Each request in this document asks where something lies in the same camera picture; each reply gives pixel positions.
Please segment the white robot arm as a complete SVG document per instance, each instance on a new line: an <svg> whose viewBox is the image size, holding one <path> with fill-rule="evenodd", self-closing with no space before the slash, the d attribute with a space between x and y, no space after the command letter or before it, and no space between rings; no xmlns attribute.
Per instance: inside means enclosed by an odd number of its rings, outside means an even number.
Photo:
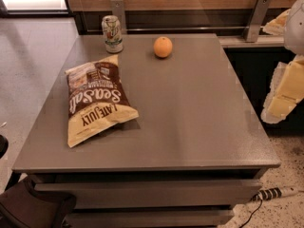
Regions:
<svg viewBox="0 0 304 228"><path fill-rule="evenodd" d="M304 0L296 0L263 31L282 35L284 47L295 54L288 64L277 64L260 115L263 122L278 124L304 99Z"/></svg>

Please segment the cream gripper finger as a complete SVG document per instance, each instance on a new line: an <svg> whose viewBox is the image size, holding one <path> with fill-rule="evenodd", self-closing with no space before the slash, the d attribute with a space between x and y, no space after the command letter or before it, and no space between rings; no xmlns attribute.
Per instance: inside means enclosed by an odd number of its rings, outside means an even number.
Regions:
<svg viewBox="0 0 304 228"><path fill-rule="evenodd" d="M288 63L279 62L275 68L270 92L260 115L267 124L278 124L304 99L304 56L296 55Z"/></svg>
<svg viewBox="0 0 304 228"><path fill-rule="evenodd" d="M286 25L289 10L280 13L275 19L268 22L262 29L263 32L270 35L282 35Z"/></svg>

